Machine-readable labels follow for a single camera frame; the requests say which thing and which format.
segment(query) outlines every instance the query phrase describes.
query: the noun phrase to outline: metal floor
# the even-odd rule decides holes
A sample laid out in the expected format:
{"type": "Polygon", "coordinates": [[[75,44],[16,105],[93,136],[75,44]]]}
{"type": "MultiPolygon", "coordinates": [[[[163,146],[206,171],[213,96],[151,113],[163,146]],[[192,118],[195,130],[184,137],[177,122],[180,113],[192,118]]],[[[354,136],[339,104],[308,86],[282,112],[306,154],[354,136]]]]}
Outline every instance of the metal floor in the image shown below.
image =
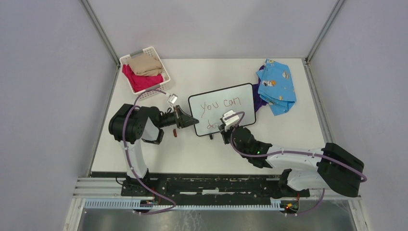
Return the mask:
{"type": "MultiPolygon", "coordinates": [[[[300,211],[315,201],[301,201],[300,211]]],[[[84,209],[79,231],[355,231],[347,201],[323,201],[315,211],[285,217],[277,211],[175,210],[139,216],[125,209],[84,209]]]]}

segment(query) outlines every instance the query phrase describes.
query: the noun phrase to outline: pink cloth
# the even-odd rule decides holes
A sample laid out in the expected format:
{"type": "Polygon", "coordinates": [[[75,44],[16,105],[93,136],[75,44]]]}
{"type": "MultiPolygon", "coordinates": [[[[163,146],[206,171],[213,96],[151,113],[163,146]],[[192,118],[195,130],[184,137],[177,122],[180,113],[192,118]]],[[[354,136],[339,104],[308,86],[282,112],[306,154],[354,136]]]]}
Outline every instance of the pink cloth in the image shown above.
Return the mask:
{"type": "Polygon", "coordinates": [[[158,76],[137,76],[130,69],[129,65],[123,65],[122,72],[129,79],[130,85],[135,92],[147,89],[151,86],[163,82],[162,75],[158,76]]]}

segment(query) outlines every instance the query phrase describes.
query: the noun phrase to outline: black whiteboard frame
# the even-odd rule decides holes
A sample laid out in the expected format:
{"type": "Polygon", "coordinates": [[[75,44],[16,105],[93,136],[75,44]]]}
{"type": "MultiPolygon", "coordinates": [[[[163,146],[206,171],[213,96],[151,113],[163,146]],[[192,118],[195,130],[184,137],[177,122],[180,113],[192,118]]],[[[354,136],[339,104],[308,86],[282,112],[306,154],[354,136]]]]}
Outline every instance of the black whiteboard frame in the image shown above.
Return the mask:
{"type": "MultiPolygon", "coordinates": [[[[204,94],[208,94],[208,93],[212,93],[212,92],[216,92],[216,91],[220,91],[220,90],[226,90],[226,89],[230,89],[230,88],[236,88],[236,87],[240,87],[240,86],[248,85],[248,84],[251,85],[251,88],[252,88],[252,83],[243,83],[243,84],[235,85],[235,86],[232,86],[232,87],[227,87],[227,88],[222,88],[222,89],[207,91],[207,92],[200,93],[200,94],[191,95],[191,96],[188,98],[191,116],[192,116],[192,110],[191,110],[191,105],[190,105],[190,98],[191,98],[191,97],[198,96],[198,95],[204,95],[204,94]]],[[[252,106],[253,106],[253,108],[254,108],[254,118],[255,118],[255,121],[254,121],[252,124],[254,124],[254,123],[256,123],[256,113],[255,113],[254,95],[253,95],[253,94],[252,94],[252,106]]],[[[197,134],[197,129],[195,128],[195,125],[194,125],[194,131],[195,131],[195,135],[198,136],[198,137],[208,136],[208,135],[212,135],[212,134],[219,133],[219,131],[217,131],[217,132],[212,132],[212,133],[208,133],[208,134],[205,134],[205,135],[198,135],[198,134],[197,134]]]]}

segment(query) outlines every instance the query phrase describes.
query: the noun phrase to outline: folded towel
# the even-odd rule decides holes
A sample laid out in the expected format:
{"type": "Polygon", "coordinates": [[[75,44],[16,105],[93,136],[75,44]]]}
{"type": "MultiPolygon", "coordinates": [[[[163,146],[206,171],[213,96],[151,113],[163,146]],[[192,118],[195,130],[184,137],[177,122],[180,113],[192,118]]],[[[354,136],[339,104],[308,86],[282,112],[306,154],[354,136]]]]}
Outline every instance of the folded towel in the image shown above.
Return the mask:
{"type": "Polygon", "coordinates": [[[163,82],[162,75],[157,76],[137,76],[128,65],[123,65],[122,72],[129,79],[130,85],[135,92],[147,89],[151,86],[163,82]]]}
{"type": "Polygon", "coordinates": [[[130,59],[127,64],[133,73],[138,76],[157,76],[162,73],[162,63],[157,57],[145,53],[130,59]]]}
{"type": "Polygon", "coordinates": [[[261,80],[258,94],[269,103],[272,113],[277,116],[288,112],[296,102],[289,67],[266,59],[265,68],[256,74],[261,80]]]}

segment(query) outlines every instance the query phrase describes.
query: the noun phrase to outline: blue patterned cloth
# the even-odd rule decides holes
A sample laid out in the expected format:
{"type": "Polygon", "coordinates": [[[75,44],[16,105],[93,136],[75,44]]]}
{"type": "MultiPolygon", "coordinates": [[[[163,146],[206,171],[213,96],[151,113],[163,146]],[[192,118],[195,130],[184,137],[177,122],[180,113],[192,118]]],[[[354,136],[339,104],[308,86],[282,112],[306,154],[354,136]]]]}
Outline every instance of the blue patterned cloth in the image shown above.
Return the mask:
{"type": "Polygon", "coordinates": [[[262,100],[268,102],[272,113],[277,116],[288,112],[296,102],[289,67],[266,59],[265,68],[256,74],[261,80],[258,94],[262,100]]]}

